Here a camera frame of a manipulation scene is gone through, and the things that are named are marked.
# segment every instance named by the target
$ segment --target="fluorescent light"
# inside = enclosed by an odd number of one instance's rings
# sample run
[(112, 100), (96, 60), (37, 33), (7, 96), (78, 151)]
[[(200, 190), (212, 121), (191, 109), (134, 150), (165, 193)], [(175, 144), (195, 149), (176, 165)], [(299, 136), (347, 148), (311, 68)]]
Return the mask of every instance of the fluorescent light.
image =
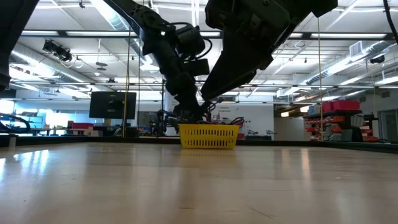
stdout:
[(33, 91), (38, 91), (39, 90), (38, 88), (36, 88), (34, 86), (31, 86), (31, 85), (27, 85), (27, 84), (17, 85), (17, 84), (10, 83), (10, 85), (21, 87), (21, 88), (25, 88), (25, 89), (28, 89), (28, 90), (33, 90)]
[(340, 97), (341, 96), (326, 96), (326, 97), (322, 97), (322, 101), (330, 101), (330, 100), (334, 100), (334, 99), (337, 99), (337, 98), (340, 98)]
[(22, 35), (59, 35), (57, 31), (24, 30)]
[(347, 94), (346, 96), (354, 96), (354, 95), (357, 95), (357, 94), (362, 93), (362, 92), (364, 92), (364, 91), (365, 91), (365, 90), (356, 91), (356, 92), (353, 92), (353, 93), (349, 93), (349, 94)]
[(21, 114), (23, 112), (28, 112), (28, 113), (37, 113), (37, 109), (16, 109), (17, 114)]
[(141, 70), (144, 72), (148, 72), (148, 71), (159, 71), (159, 67), (155, 66), (155, 65), (151, 65), (149, 63), (145, 63), (143, 65), (140, 66)]
[[(35, 9), (65, 9), (65, 8), (74, 8), (74, 7), (80, 8), (79, 5), (72, 5), (72, 6), (36, 6)], [(85, 7), (94, 7), (94, 6), (85, 4)]]
[(374, 88), (373, 86), (339, 86), (339, 88)]
[[(175, 10), (183, 10), (183, 11), (192, 11), (191, 7), (164, 6), (164, 5), (159, 5), (159, 4), (156, 4), (155, 7), (159, 8), (159, 9), (175, 9)], [(200, 12), (204, 12), (205, 8), (200, 7), (198, 10)]]
[(78, 97), (78, 98), (89, 98), (90, 96), (85, 94), (85, 93), (81, 93), (79, 91), (76, 90), (71, 90), (68, 88), (62, 88), (60, 89), (61, 93), (64, 93), (66, 95), (70, 95), (70, 96), (74, 96), (74, 97)]
[(219, 37), (220, 32), (200, 32), (202, 37)]
[(398, 76), (385, 78), (384, 80), (376, 82), (376, 84), (377, 85), (384, 85), (384, 84), (393, 83), (393, 82), (398, 82)]
[(303, 101), (303, 100), (306, 100), (306, 99), (307, 99), (307, 97), (301, 96), (301, 97), (298, 97), (295, 101)]
[(387, 34), (311, 34), (311, 38), (385, 38)]
[(340, 83), (340, 85), (347, 85), (347, 84), (350, 84), (350, 83), (356, 82), (356, 81), (358, 81), (358, 80), (360, 80), (360, 78), (358, 78), (358, 77), (355, 77), (355, 78), (350, 78), (349, 80), (347, 80), (347, 81), (344, 81), (344, 82)]
[(76, 36), (118, 36), (118, 37), (128, 37), (128, 31), (67, 31), (67, 35), (76, 35)]
[(290, 38), (301, 38), (303, 36), (303, 34), (301, 33), (293, 33), (290, 35)]
[(310, 109), (310, 106), (304, 106), (304, 107), (300, 108), (300, 112), (306, 113), (306, 112), (308, 112), (309, 109)]
[(39, 113), (53, 113), (50, 109), (39, 109)]
[(396, 89), (398, 86), (379, 86), (381, 89)]

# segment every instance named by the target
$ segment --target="ceiling light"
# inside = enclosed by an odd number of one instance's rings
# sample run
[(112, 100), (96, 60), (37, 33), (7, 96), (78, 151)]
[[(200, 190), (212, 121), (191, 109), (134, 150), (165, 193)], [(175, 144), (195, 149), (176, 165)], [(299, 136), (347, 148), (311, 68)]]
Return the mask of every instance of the ceiling light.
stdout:
[[(175, 10), (183, 10), (183, 11), (192, 11), (191, 7), (165, 6), (165, 5), (159, 5), (159, 4), (156, 4), (155, 7), (159, 8), (159, 9), (175, 9)], [(204, 12), (205, 8), (200, 7), (198, 10), (200, 12)]]
[(311, 38), (385, 38), (387, 34), (311, 34)]
[(306, 99), (307, 99), (307, 97), (301, 96), (301, 97), (298, 97), (295, 101), (302, 101), (302, 100), (306, 100)]
[(384, 85), (384, 84), (393, 83), (393, 82), (398, 82), (398, 76), (385, 78), (385, 79), (383, 79), (381, 81), (376, 82), (376, 84), (377, 85)]
[(18, 87), (25, 88), (25, 89), (28, 89), (28, 90), (33, 90), (33, 91), (38, 91), (39, 90), (38, 88), (36, 88), (34, 86), (31, 86), (31, 85), (27, 85), (27, 84), (16, 85), (16, 84), (10, 83), (10, 85), (18, 86)]
[(220, 32), (200, 32), (202, 37), (219, 37), (220, 34)]
[(381, 89), (396, 89), (398, 86), (379, 86)]
[(39, 113), (53, 113), (50, 109), (39, 109)]
[(71, 36), (118, 36), (118, 37), (128, 37), (128, 31), (67, 31), (67, 35)]
[(359, 79), (360, 79), (360, 78), (358, 78), (358, 77), (355, 77), (355, 78), (350, 78), (349, 80), (347, 80), (347, 81), (344, 81), (344, 82), (340, 83), (340, 85), (347, 85), (347, 84), (350, 84), (350, 83), (356, 82), (356, 81), (358, 81)]
[(90, 97), (89, 95), (87, 95), (85, 93), (81, 93), (79, 91), (71, 90), (68, 88), (62, 88), (62, 89), (60, 89), (60, 92), (66, 94), (66, 95), (77, 97), (77, 98), (89, 98)]
[(362, 93), (362, 92), (364, 92), (364, 91), (365, 91), (365, 90), (356, 91), (356, 92), (353, 92), (353, 93), (349, 93), (349, 94), (347, 94), (346, 96), (354, 96), (354, 95), (357, 95), (357, 94)]
[(289, 38), (301, 38), (303, 34), (301, 33), (292, 33)]
[(57, 31), (24, 30), (24, 31), (22, 31), (22, 35), (50, 35), (50, 36), (56, 36), (56, 35), (59, 35), (59, 33)]
[(151, 72), (151, 71), (159, 71), (159, 67), (155, 66), (155, 65), (151, 65), (149, 63), (145, 63), (143, 65), (140, 66), (140, 69), (144, 72)]
[(338, 88), (374, 88), (373, 86), (339, 86)]
[(300, 108), (300, 112), (306, 113), (306, 112), (308, 112), (309, 109), (310, 109), (310, 106), (304, 106), (304, 107)]
[(340, 98), (340, 97), (341, 96), (326, 96), (326, 97), (322, 97), (322, 101), (330, 101), (330, 100), (334, 100), (334, 99), (337, 99), (337, 98)]

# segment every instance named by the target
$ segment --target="cable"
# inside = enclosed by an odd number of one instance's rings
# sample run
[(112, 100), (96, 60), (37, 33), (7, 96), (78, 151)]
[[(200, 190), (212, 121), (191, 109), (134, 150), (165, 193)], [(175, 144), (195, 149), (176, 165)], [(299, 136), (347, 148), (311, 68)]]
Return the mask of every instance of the cable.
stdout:
[[(138, 64), (141, 64), (141, 57), (138, 57)], [(139, 132), (139, 105), (140, 105), (140, 99), (141, 99), (141, 69), (138, 69), (138, 107), (137, 107), (137, 127), (138, 127), (138, 132)]]
[(35, 64), (33, 67), (36, 67), (36, 65), (42, 63), (42, 61), (44, 61), (44, 59), (48, 58), (50, 56), (51, 52), (48, 53), (42, 60), (40, 60), (39, 62), (37, 62), (37, 64)]
[(203, 58), (204, 56), (206, 56), (208, 53), (210, 53), (210, 51), (211, 51), (211, 49), (213, 48), (213, 43), (212, 43), (212, 41), (209, 39), (209, 38), (203, 38), (203, 40), (207, 40), (207, 42), (209, 42), (209, 44), (210, 44), (210, 47), (209, 47), (209, 49), (207, 49), (207, 51), (204, 53), (204, 54), (202, 54), (201, 56), (197, 56), (196, 57), (196, 59), (201, 59), (201, 58)]
[(391, 19), (391, 12), (390, 12), (390, 7), (388, 5), (388, 0), (383, 0), (383, 3), (384, 3), (384, 9), (386, 10), (386, 17), (387, 17), (388, 24), (390, 25), (392, 34), (394, 34), (394, 38), (398, 44), (398, 34), (397, 34), (396, 27), (394, 26), (394, 23), (392, 22), (392, 19)]
[(207, 54), (210, 53), (210, 51), (211, 51), (212, 48), (213, 48), (213, 43), (212, 43), (212, 41), (211, 41), (209, 38), (203, 38), (203, 40), (206, 40), (207, 42), (210, 43), (209, 49), (207, 49), (207, 51), (206, 51), (205, 53), (203, 53), (202, 55), (197, 56), (197, 57), (191, 57), (190, 59), (184, 60), (184, 62), (191, 62), (191, 61), (193, 61), (193, 60), (199, 60), (199, 59), (203, 58), (204, 56), (206, 56)]
[(323, 141), (323, 106), (322, 106), (322, 68), (321, 68), (321, 28), (319, 25), (319, 18), (318, 18), (318, 64), (319, 64), (319, 84), (321, 86), (319, 92), (321, 96), (321, 141)]
[[(127, 47), (127, 58), (130, 58), (130, 40), (131, 40), (131, 27), (129, 28), (129, 45)], [(126, 137), (126, 126), (127, 126), (127, 95), (130, 90), (130, 62), (127, 61), (127, 72), (126, 72), (126, 92), (124, 94), (124, 111), (123, 111), (123, 126), (122, 126), (122, 137)]]
[(10, 118), (10, 120), (13, 119), (14, 122), (15, 122), (15, 120), (19, 120), (20, 122), (22, 122), (26, 125), (26, 128), (21, 128), (21, 131), (17, 131), (12, 128), (8, 128), (6, 125), (4, 125), (2, 122), (0, 122), (0, 129), (6, 130), (9, 133), (15, 133), (15, 134), (23, 134), (23, 133), (28, 133), (30, 131), (30, 124), (25, 119), (11, 115), (11, 114), (0, 113), (0, 117), (2, 117), (2, 116)]
[(172, 25), (191, 25), (189, 22), (171, 22), (170, 24)]
[(244, 122), (244, 118), (243, 118), (243, 117), (235, 118), (233, 121), (231, 121), (231, 122), (229, 123), (229, 125), (235, 125), (235, 124), (237, 124), (237, 123), (239, 123), (239, 122)]

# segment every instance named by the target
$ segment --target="red bin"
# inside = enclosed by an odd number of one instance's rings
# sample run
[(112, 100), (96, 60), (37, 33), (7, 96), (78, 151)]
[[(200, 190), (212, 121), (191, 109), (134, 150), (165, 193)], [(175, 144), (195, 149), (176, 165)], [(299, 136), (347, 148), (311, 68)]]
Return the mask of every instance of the red bin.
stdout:
[(333, 111), (333, 102), (322, 103), (322, 111), (323, 112)]
[(358, 100), (339, 100), (333, 102), (334, 110), (359, 110)]

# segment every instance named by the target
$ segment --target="ceiling beam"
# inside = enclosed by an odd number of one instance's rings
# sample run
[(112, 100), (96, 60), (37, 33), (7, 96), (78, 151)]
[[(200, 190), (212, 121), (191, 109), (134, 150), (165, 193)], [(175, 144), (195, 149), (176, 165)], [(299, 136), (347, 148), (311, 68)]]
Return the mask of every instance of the ceiling beam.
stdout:
[[(222, 31), (201, 31), (202, 36), (209, 39), (222, 39)], [(24, 30), (21, 37), (40, 38), (88, 38), (88, 39), (125, 39), (129, 32), (123, 30)], [(135, 33), (131, 34), (132, 39), (137, 39)], [(394, 40), (389, 32), (321, 32), (321, 40), (332, 41), (360, 41), (360, 40)], [(295, 32), (288, 40), (318, 40), (316, 32)]]

